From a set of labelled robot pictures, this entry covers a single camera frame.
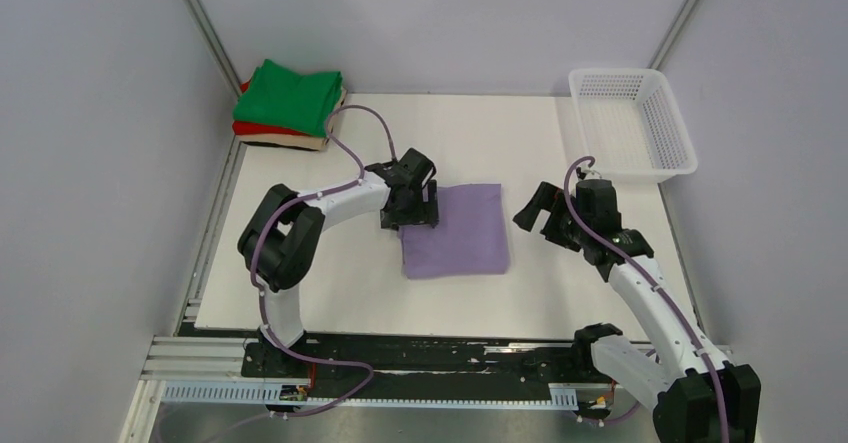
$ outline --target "white plastic basket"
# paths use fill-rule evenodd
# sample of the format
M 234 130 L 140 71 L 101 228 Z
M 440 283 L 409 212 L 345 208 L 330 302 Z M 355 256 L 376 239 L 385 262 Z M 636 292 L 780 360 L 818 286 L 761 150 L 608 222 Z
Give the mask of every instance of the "white plastic basket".
M 594 168 L 605 178 L 638 183 L 659 183 L 698 167 L 671 87 L 659 71 L 579 69 L 568 82 L 583 146 L 582 154 L 569 158 L 593 155 Z

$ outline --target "purple cloth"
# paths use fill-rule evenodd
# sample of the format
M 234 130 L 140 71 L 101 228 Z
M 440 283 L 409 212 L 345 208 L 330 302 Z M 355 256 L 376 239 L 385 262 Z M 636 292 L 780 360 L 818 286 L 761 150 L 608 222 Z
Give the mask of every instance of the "purple cloth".
M 502 275 L 509 269 L 509 246 L 501 185 L 439 188 L 439 224 L 404 226 L 403 273 L 409 279 L 454 275 Z

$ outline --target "white wall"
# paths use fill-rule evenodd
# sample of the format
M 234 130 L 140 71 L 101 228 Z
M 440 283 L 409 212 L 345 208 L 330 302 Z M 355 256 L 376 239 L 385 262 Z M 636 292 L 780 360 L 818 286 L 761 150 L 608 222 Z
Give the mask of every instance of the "white wall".
M 666 187 L 764 441 L 845 441 L 848 0 L 704 0 L 664 69 L 700 167 Z
M 181 0 L 0 0 L 0 440 L 114 441 L 232 96 Z
M 239 75 L 264 58 L 359 92 L 551 94 L 647 66 L 683 0 L 202 0 Z

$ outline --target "green cloth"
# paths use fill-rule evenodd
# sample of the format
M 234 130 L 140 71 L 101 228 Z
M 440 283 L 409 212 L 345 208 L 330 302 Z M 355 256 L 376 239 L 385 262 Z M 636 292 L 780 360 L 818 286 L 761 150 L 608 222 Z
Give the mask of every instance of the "green cloth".
M 338 71 L 299 75 L 265 60 L 239 98 L 233 118 L 326 137 L 324 120 L 341 94 L 342 74 Z

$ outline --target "white table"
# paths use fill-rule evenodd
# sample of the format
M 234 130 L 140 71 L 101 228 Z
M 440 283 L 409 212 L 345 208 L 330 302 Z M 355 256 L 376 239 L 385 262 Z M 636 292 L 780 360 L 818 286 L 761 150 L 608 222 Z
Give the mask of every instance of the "white table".
M 363 215 L 324 233 L 301 285 L 307 331 L 570 339 L 588 324 L 610 322 L 631 340 L 646 336 L 621 298 L 582 255 L 548 243 L 511 219 L 539 182 L 561 186 L 567 163 L 563 139 L 573 118 L 568 98 L 352 94 L 348 103 L 374 108 L 389 123 L 398 155 L 410 146 L 436 164 L 442 186 L 503 185 L 504 218 L 512 258 L 503 276 L 407 280 L 400 243 L 381 230 L 377 214 Z M 350 110 L 340 138 L 368 164 L 389 153 L 380 124 Z M 257 292 L 248 282 L 236 241 L 266 191 L 285 183 L 310 189 L 346 181 L 356 166 L 339 148 L 324 153 L 247 150 L 214 252 L 198 328 L 256 329 Z M 625 227 L 642 232 L 656 252 L 671 292 L 692 313 L 680 262 L 656 185 L 616 184 Z

